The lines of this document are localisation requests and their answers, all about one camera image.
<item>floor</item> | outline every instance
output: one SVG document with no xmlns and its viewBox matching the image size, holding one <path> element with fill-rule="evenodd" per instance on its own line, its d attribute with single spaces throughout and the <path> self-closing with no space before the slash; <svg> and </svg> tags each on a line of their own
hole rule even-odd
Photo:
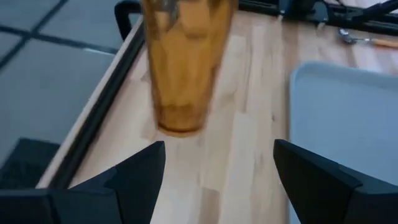
<svg viewBox="0 0 398 224">
<path fill-rule="evenodd" d="M 62 143 L 122 44 L 119 1 L 0 1 L 0 164 L 19 138 Z"/>
</svg>

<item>amber plastic cup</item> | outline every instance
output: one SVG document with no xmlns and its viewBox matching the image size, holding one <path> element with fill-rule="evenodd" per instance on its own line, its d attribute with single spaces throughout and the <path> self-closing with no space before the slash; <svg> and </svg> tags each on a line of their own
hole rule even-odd
<svg viewBox="0 0 398 224">
<path fill-rule="evenodd" d="M 201 130 L 209 111 L 236 0 L 143 0 L 157 127 Z"/>
</svg>

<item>wooden table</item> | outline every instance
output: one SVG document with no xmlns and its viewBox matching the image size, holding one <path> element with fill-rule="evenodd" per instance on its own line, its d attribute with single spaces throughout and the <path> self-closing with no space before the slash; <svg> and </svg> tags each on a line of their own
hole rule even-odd
<svg viewBox="0 0 398 224">
<path fill-rule="evenodd" d="M 164 140 L 165 174 L 152 223 L 287 223 L 287 197 L 272 146 L 275 138 L 288 139 L 292 71 L 301 62 L 320 60 L 398 74 L 396 50 L 345 45 L 336 32 L 336 27 L 316 30 L 311 24 L 236 13 L 207 127 L 190 138 L 172 138 L 155 129 L 147 52 L 142 49 L 71 186 Z M 53 177 L 126 43 L 38 187 L 46 187 Z"/>
</svg>

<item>gray tray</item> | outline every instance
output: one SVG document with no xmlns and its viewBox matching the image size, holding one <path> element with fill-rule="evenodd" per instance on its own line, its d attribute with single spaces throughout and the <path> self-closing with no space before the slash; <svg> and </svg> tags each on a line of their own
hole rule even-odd
<svg viewBox="0 0 398 224">
<path fill-rule="evenodd" d="M 290 78 L 290 141 L 398 185 L 398 78 L 307 62 Z M 289 205 L 290 223 L 300 223 Z"/>
</svg>

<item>orange handle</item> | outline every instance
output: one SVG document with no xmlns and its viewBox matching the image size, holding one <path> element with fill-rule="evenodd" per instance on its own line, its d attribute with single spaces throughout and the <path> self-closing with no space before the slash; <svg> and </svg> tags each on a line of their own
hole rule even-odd
<svg viewBox="0 0 398 224">
<path fill-rule="evenodd" d="M 398 48 L 398 42 L 394 42 L 394 41 L 390 41 L 390 40 L 374 39 L 373 43 L 378 46 Z"/>
</svg>

